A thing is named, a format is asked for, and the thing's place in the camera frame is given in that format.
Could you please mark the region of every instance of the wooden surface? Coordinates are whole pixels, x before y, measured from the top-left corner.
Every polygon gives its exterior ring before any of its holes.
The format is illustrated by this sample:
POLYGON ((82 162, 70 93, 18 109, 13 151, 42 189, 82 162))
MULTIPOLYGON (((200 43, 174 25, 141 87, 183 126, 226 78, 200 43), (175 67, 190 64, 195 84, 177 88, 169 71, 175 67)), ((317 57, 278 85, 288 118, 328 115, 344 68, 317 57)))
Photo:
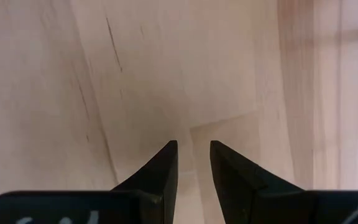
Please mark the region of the wooden surface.
POLYGON ((171 139, 175 223, 223 223, 213 139, 358 189, 358 0, 0 0, 0 193, 110 189, 171 139))

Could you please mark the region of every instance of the wood grain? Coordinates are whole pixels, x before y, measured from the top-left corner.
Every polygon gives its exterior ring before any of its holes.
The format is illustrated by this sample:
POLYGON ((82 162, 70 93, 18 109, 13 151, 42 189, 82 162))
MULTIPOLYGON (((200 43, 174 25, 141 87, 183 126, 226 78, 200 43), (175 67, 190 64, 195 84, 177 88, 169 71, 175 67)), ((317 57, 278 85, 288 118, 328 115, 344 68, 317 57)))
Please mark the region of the wood grain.
POLYGON ((223 222, 213 139, 358 189, 358 0, 0 0, 0 192, 112 187, 171 139, 176 223, 223 222))

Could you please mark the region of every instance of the black object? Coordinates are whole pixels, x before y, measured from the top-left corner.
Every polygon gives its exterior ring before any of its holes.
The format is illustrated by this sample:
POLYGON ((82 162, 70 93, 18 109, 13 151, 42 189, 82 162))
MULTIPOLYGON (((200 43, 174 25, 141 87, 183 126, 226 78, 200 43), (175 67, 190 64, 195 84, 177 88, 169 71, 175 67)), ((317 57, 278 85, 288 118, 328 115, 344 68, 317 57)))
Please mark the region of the black object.
POLYGON ((358 191, 302 190, 219 141, 210 156, 226 224, 358 223, 358 191))
POLYGON ((170 141, 134 175, 100 192, 10 192, 0 195, 0 224, 172 223, 178 144, 170 141))

